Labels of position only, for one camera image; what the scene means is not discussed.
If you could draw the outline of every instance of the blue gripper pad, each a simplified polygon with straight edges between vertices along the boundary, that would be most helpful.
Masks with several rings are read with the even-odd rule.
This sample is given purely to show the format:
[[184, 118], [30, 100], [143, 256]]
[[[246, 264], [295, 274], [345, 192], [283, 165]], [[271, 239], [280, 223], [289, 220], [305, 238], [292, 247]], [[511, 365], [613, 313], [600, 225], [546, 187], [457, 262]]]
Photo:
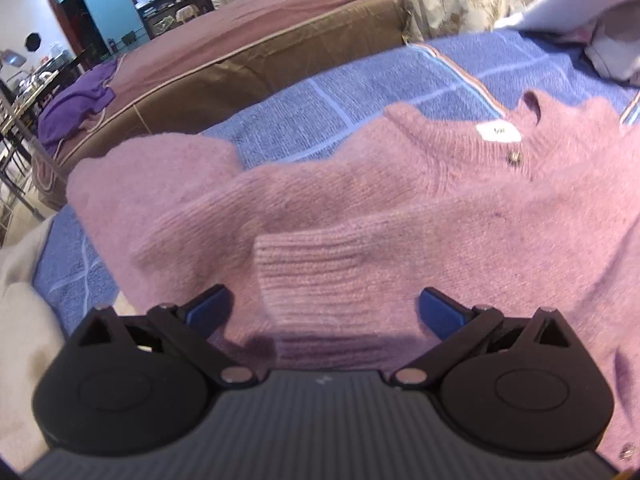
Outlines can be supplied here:
[[203, 338], [208, 338], [222, 326], [231, 314], [232, 298], [228, 288], [222, 287], [216, 293], [198, 301], [188, 309], [184, 323]]
[[473, 312], [434, 288], [427, 287], [418, 298], [420, 319], [441, 340], [465, 326]]

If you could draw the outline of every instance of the blue blanket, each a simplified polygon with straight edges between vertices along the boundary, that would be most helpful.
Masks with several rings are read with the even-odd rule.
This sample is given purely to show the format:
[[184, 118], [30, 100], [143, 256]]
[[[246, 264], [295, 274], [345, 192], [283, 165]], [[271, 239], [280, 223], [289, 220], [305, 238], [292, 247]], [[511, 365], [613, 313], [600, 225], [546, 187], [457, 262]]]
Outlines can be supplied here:
[[[528, 88], [568, 105], [606, 97], [633, 124], [636, 90], [601, 79], [578, 48], [560, 50], [512, 31], [464, 35], [358, 60], [306, 79], [204, 132], [231, 140], [245, 168], [267, 161], [325, 158], [396, 101], [428, 118], [484, 121], [513, 108]], [[66, 206], [54, 219], [33, 285], [66, 333], [118, 289]]]

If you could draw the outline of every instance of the purple cloth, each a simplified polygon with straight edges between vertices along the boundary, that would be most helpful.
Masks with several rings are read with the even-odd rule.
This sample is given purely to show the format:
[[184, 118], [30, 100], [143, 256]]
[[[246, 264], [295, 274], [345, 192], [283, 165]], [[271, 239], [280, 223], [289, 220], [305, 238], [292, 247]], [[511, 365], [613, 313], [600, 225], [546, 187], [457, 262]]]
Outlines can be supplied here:
[[56, 95], [38, 118], [38, 138], [49, 155], [60, 140], [74, 133], [89, 114], [104, 110], [116, 97], [104, 82], [116, 72], [118, 60], [102, 63], [82, 74], [69, 88]]

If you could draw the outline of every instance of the lamp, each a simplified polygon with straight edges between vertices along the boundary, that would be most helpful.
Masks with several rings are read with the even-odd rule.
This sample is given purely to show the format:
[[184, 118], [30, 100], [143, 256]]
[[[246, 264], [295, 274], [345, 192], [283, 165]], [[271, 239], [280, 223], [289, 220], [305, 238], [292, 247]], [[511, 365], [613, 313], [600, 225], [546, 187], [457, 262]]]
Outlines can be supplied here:
[[7, 65], [21, 67], [27, 62], [27, 58], [18, 54], [15, 50], [6, 49], [0, 50], [0, 64], [7, 63]]

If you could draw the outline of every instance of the white label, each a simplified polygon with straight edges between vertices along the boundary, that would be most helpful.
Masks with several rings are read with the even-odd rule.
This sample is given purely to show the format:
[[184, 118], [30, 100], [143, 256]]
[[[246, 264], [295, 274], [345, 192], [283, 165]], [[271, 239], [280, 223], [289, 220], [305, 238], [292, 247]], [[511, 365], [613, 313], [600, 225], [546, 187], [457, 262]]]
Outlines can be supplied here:
[[518, 129], [502, 119], [476, 124], [476, 129], [482, 139], [488, 142], [520, 142], [522, 140]]

